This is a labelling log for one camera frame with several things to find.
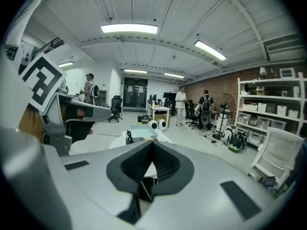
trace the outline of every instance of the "white chair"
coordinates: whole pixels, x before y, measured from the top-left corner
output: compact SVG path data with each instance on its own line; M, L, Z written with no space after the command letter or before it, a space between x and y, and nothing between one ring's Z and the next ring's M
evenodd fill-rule
M267 176L275 176L278 190L294 169L303 140L287 131L268 128L266 139L258 147L258 154L251 167L256 167Z

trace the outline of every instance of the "man in white outfit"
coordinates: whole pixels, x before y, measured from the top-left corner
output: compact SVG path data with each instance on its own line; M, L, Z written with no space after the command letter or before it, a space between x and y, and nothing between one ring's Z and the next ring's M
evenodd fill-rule
M177 109L177 122L178 127L183 126L183 117L186 115L186 109L184 103L187 102L186 94L184 93L184 86L179 87L180 91L176 94L176 109Z

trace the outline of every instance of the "person in gray shirt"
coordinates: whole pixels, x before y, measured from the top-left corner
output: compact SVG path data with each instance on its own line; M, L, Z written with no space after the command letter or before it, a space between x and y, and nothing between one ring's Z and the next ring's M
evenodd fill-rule
M85 95L84 102L88 104L93 104L93 97L90 95L90 89L94 84L94 75L92 73L86 74L86 83L82 93Z

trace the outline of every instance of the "door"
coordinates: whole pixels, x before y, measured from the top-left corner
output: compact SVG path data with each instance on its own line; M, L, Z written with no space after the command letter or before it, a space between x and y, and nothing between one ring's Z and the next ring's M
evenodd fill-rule
M125 78L124 106L146 108L147 79Z

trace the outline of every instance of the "doorway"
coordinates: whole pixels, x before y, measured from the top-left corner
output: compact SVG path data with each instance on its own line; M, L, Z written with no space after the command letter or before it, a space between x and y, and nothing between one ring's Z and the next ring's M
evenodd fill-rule
M125 110L146 110L147 84L147 79L125 78L124 107L127 107Z

